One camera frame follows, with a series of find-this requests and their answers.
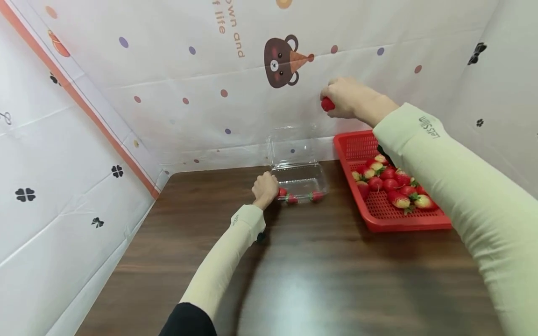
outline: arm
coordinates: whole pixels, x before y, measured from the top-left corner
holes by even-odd
[[[256,200],[232,216],[230,227],[198,267],[160,336],[216,335],[213,320],[218,305],[241,257],[265,230],[263,212],[278,193],[278,181],[266,172],[258,176],[252,192]]]
[[[413,175],[450,217],[478,263],[510,336],[538,331],[538,201],[452,139],[441,122],[352,78],[329,82],[330,117],[358,118],[397,167]]]

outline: cartoon bear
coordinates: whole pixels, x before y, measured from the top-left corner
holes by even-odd
[[[295,35],[288,35],[285,40],[273,38],[265,44],[265,73],[269,84],[275,89],[295,85],[299,81],[300,67],[314,60],[314,54],[308,57],[297,52],[299,42]]]

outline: person's right hand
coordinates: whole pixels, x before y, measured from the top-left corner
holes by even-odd
[[[354,78],[336,78],[321,90],[320,100],[329,97],[336,108],[331,118],[357,118],[374,128],[399,106],[390,98],[358,83]]]

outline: hand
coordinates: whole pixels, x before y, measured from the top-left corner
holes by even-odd
[[[266,171],[254,182],[252,193],[256,198],[253,204],[262,211],[265,210],[278,194],[277,178]]]
[[[389,113],[399,106],[390,98],[358,83],[354,78],[331,80],[321,90],[320,100],[329,97],[336,105],[327,112],[331,118],[357,118],[374,128]]]

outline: red plastic basket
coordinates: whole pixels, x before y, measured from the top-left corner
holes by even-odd
[[[359,189],[351,175],[358,166],[374,158],[378,142],[372,131],[343,133],[334,137],[334,145],[355,202],[368,229],[372,232],[419,231],[451,229],[450,219],[442,210],[415,210],[404,215],[403,210],[392,206],[384,191],[371,192],[366,201],[360,196]]]

